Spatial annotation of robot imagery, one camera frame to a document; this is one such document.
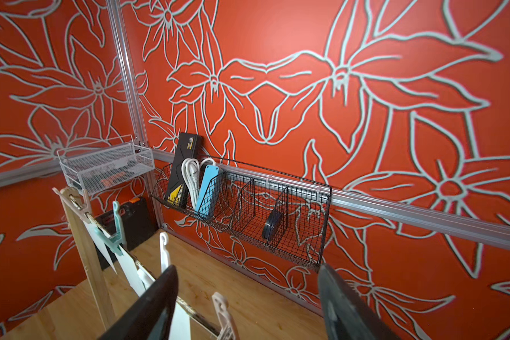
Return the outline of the light blue power bank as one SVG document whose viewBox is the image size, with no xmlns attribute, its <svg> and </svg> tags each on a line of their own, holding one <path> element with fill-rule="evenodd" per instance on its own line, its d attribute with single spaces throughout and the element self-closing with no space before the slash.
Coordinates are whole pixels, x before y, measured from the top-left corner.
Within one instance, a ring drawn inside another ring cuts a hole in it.
<svg viewBox="0 0 510 340">
<path fill-rule="evenodd" d="M 197 205 L 195 207 L 195 212 L 201 219 L 208 220 L 213 216 L 218 199 L 220 180 L 220 168 L 218 166 L 208 165 L 205 168 Z"/>
</svg>

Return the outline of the black box yellow label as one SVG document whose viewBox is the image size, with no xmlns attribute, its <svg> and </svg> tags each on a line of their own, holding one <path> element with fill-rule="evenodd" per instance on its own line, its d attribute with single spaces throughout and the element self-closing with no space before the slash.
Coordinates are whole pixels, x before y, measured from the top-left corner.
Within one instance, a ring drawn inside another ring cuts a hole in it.
<svg viewBox="0 0 510 340">
<path fill-rule="evenodd" d="M 197 158 L 202 137 L 191 133 L 180 133 L 169 174 L 164 199 L 179 208 L 186 208 L 191 191 L 198 183 Z"/>
</svg>

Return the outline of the wooden drying rack frame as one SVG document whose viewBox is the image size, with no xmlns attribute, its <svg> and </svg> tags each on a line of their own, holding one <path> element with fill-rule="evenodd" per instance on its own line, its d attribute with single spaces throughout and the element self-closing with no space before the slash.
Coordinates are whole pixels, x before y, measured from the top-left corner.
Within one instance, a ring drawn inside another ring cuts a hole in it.
<svg viewBox="0 0 510 340">
<path fill-rule="evenodd" d="M 73 194 L 74 196 L 76 196 L 75 190 L 70 187 L 66 187 L 59 191 L 61 191 L 63 194 Z M 86 277 L 92 289 L 93 297 L 96 302 L 96 306 L 99 311 L 101 321 L 105 327 L 105 330 L 107 331 L 120 319 L 120 317 L 116 317 L 116 313 L 114 312 L 113 306 L 111 304 L 109 290 L 107 289 L 103 277 L 103 270 L 97 258 L 96 248 L 94 246 L 92 238 L 90 237 L 89 233 L 85 228 L 84 225 L 85 222 L 82 221 L 76 214 L 74 214 L 65 204 L 62 203 L 62 205 L 66 213 L 69 228 L 71 229 L 72 235 L 75 238 L 76 247 L 79 252 L 79 256 L 82 260 L 82 263 L 84 265 Z M 89 222 L 87 223 L 93 224 L 95 226 L 94 218 L 95 217 L 89 212 Z M 134 260 L 137 260 L 126 249 L 126 245 L 123 245 L 123 248 L 130 254 L 130 256 L 133 257 Z M 212 325 L 207 319 L 205 319 L 205 317 L 203 317 L 200 313 L 195 311 L 187 302 L 185 302 L 179 296 L 177 297 L 176 303 L 180 303 L 184 310 L 187 311 L 188 315 L 191 318 L 191 322 L 198 323 L 199 325 L 201 325 L 202 328 L 204 328 L 210 334 L 218 338 L 218 334 L 221 330 L 220 325 L 218 326 Z"/>
</svg>

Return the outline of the clear mesh wall bin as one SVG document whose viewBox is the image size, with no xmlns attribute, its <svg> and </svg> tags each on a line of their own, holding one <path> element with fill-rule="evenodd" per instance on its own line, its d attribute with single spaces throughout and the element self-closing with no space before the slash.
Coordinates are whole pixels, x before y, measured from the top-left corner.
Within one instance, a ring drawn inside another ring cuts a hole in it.
<svg viewBox="0 0 510 340">
<path fill-rule="evenodd" d="M 124 135 L 56 151 L 67 185 L 95 195 L 155 169 L 148 147 Z"/>
</svg>

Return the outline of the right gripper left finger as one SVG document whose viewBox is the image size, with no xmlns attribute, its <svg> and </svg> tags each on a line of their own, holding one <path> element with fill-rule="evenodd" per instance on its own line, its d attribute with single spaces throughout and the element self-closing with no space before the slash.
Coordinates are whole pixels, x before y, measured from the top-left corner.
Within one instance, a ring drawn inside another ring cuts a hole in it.
<svg viewBox="0 0 510 340">
<path fill-rule="evenodd" d="M 179 292 L 174 265 L 146 290 L 101 339 L 168 339 Z"/>
</svg>

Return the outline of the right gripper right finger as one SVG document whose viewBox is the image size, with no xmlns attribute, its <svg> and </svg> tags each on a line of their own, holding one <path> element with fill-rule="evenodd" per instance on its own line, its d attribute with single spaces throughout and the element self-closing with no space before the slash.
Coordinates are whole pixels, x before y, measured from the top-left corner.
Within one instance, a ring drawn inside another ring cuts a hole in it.
<svg viewBox="0 0 510 340">
<path fill-rule="evenodd" d="M 398 339 L 328 264 L 320 266 L 318 288 L 329 339 Z"/>
</svg>

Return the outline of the black orange tool case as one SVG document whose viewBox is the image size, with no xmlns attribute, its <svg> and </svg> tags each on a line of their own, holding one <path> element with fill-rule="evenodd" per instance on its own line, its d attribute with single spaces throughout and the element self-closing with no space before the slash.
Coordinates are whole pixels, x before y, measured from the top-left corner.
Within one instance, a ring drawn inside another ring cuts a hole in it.
<svg viewBox="0 0 510 340">
<path fill-rule="evenodd" d="M 146 198 L 133 198 L 123 203 L 120 205 L 119 213 L 125 229 L 128 251 L 135 249 L 157 232 L 157 223 L 150 214 Z M 99 215 L 96 221 L 103 225 L 110 234 L 115 233 L 116 226 L 113 211 Z M 110 265 L 98 249 L 97 255 L 101 268 L 103 270 L 107 269 Z"/>
</svg>

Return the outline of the white clothespin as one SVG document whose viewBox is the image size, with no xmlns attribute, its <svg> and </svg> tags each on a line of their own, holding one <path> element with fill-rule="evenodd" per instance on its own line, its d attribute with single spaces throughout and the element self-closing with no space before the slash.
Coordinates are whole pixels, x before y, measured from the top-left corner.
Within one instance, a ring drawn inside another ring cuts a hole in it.
<svg viewBox="0 0 510 340">
<path fill-rule="evenodd" d="M 170 254 L 167 249 L 167 245 L 169 243 L 168 234 L 166 232 L 160 232 L 159 241 L 160 241 L 161 272 L 164 273 L 171 264 Z"/>
</svg>

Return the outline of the teal clothespin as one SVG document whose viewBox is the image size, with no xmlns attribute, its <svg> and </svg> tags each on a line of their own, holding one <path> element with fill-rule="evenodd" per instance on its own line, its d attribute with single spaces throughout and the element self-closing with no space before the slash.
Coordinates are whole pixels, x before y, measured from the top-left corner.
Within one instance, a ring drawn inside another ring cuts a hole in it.
<svg viewBox="0 0 510 340">
<path fill-rule="evenodd" d="M 120 214 L 120 204 L 113 201 L 113 210 L 94 218 L 96 239 L 100 244 L 107 246 L 116 256 L 123 256 L 126 245 L 126 233 L 123 219 Z"/>
</svg>

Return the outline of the black tape roll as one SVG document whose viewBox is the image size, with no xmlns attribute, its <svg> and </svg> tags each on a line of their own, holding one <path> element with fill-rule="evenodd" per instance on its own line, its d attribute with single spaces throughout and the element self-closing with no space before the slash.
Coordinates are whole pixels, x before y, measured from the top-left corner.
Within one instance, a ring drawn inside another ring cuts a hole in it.
<svg viewBox="0 0 510 340">
<path fill-rule="evenodd" d="M 268 243 L 272 243 L 277 240 L 278 231 L 280 230 L 282 219 L 283 213 L 278 210 L 272 210 L 270 215 L 268 216 L 262 230 L 262 237 Z"/>
</svg>

